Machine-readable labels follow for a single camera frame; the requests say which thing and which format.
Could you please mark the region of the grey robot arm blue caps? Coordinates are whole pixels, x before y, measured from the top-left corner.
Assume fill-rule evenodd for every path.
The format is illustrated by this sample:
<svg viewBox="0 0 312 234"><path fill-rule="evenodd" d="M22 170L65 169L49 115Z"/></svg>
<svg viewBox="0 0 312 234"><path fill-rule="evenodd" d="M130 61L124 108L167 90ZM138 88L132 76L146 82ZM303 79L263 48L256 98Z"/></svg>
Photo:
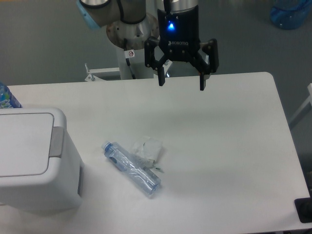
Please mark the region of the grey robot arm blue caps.
<svg viewBox="0 0 312 234"><path fill-rule="evenodd" d="M156 14L144 0L78 0L77 7L91 29L105 27L117 51L122 80L157 77L160 86L173 62L191 64L199 73L200 89L219 66L217 40L199 38L196 0L156 0Z"/></svg>

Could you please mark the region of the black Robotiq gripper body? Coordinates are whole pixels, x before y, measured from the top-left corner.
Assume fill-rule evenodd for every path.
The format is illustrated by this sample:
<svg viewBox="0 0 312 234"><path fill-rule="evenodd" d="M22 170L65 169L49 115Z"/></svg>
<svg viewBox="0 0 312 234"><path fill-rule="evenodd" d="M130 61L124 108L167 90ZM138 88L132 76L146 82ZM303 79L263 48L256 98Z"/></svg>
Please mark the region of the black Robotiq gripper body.
<svg viewBox="0 0 312 234"><path fill-rule="evenodd" d="M200 49L198 6L167 14L157 11L159 47L171 61L189 62Z"/></svg>

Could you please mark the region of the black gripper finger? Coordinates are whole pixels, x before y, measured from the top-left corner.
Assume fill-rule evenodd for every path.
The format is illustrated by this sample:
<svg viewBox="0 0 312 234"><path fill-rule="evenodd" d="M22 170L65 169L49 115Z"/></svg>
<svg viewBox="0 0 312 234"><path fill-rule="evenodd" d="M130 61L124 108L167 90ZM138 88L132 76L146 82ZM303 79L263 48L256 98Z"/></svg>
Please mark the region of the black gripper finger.
<svg viewBox="0 0 312 234"><path fill-rule="evenodd" d="M199 50L194 54L191 65L199 72L200 90L204 91L206 80L211 73L215 73L219 67L218 43L217 39L210 39L207 43L200 43ZM208 62L205 61L200 51L208 56Z"/></svg>
<svg viewBox="0 0 312 234"><path fill-rule="evenodd" d="M153 36L150 36L144 42L145 66L152 68L157 72L159 86L163 86L165 83L165 71L163 65L169 59L171 53L171 47L168 44L168 41L162 41L161 39L157 39ZM163 52L163 56L160 60L155 58L156 47L159 47Z"/></svg>

